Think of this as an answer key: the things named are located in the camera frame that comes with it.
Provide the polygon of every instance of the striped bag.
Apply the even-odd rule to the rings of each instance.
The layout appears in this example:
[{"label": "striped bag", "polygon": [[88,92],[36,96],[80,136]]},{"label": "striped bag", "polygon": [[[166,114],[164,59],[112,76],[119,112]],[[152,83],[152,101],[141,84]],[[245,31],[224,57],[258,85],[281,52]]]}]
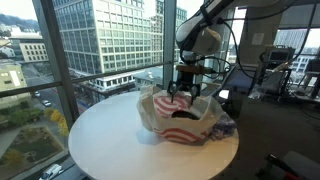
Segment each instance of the striped bag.
[{"label": "striped bag", "polygon": [[[183,92],[171,97],[155,86],[141,87],[137,103],[142,125],[159,136],[178,143],[195,143],[206,139],[212,126],[224,114],[220,104],[212,97],[196,98],[190,106],[190,97]],[[172,118],[176,110],[191,112],[199,120]]]}]

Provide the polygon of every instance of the black chair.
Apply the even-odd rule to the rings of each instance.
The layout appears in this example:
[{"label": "black chair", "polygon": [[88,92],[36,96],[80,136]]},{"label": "black chair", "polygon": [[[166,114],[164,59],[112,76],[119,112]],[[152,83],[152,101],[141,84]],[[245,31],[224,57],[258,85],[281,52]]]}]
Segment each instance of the black chair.
[{"label": "black chair", "polygon": [[[242,65],[242,68],[249,76],[256,76],[257,67]],[[235,64],[211,96],[222,105],[223,110],[226,111],[230,117],[237,118],[240,115],[242,103],[250,94],[253,86],[253,78],[246,76],[240,66]],[[223,91],[227,94],[227,97],[219,96]]]}]

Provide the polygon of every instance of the gray floor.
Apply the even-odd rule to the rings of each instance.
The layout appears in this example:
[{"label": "gray floor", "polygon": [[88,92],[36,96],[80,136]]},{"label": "gray floor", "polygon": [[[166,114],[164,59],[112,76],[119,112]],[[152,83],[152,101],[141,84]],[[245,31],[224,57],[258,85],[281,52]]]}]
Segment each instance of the gray floor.
[{"label": "gray floor", "polygon": [[236,119],[238,154],[230,167],[214,179],[256,179],[254,174],[265,166],[268,153],[283,157],[295,151],[320,164],[320,121],[307,117],[299,107],[295,103],[247,100]]}]

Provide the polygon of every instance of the sky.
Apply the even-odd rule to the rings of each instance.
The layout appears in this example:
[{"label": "sky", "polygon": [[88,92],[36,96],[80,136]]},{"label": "sky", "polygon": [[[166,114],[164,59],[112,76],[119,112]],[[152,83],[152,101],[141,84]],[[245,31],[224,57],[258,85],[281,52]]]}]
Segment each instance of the sky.
[{"label": "sky", "polygon": [[0,13],[21,19],[37,20],[32,0],[1,0]]}]

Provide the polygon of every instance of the red stripe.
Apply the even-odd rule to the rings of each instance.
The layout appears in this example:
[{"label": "red stripe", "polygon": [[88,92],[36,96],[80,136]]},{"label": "red stripe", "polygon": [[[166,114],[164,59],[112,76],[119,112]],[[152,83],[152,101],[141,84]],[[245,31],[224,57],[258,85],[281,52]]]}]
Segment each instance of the red stripe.
[{"label": "red stripe", "polygon": [[177,110],[177,108],[168,108],[168,107],[163,106],[161,103],[159,103],[158,99],[154,99],[154,103],[157,106],[159,106],[160,109],[165,110],[165,111],[176,111]]},{"label": "red stripe", "polygon": [[181,136],[178,136],[178,135],[167,135],[167,136],[164,136],[164,138],[167,138],[167,139],[175,138],[175,139],[182,140],[182,141],[184,141],[184,142],[195,142],[195,141],[196,141],[196,140],[190,141],[189,139],[184,138],[184,137],[181,137]]},{"label": "red stripe", "polygon": [[181,133],[181,134],[184,134],[184,135],[186,135],[186,136],[189,136],[189,137],[195,139],[196,141],[201,140],[201,138],[195,136],[194,134],[192,134],[192,133],[190,133],[190,132],[188,132],[188,131],[184,131],[184,130],[179,129],[179,128],[170,128],[170,129],[166,129],[166,130],[163,131],[163,132],[156,132],[156,133],[158,133],[159,135],[165,135],[166,133],[169,133],[169,132]]},{"label": "red stripe", "polygon": [[166,105],[167,107],[170,107],[170,108],[173,108],[173,107],[177,108],[177,107],[178,107],[177,104],[171,103],[170,100],[167,101],[166,98],[160,98],[160,99],[159,99],[159,102],[160,102],[161,104],[163,104],[163,105]]},{"label": "red stripe", "polygon": [[168,116],[168,113],[163,112],[161,109],[156,108],[156,110],[161,116]]},{"label": "red stripe", "polygon": [[185,105],[185,103],[183,103],[182,102],[182,100],[181,99],[174,99],[173,100],[173,103],[171,103],[171,99],[169,99],[169,98],[165,98],[165,99],[163,99],[166,103],[168,103],[168,104],[174,104],[174,105],[178,105],[178,106],[180,106],[181,108],[186,108],[187,106]]}]

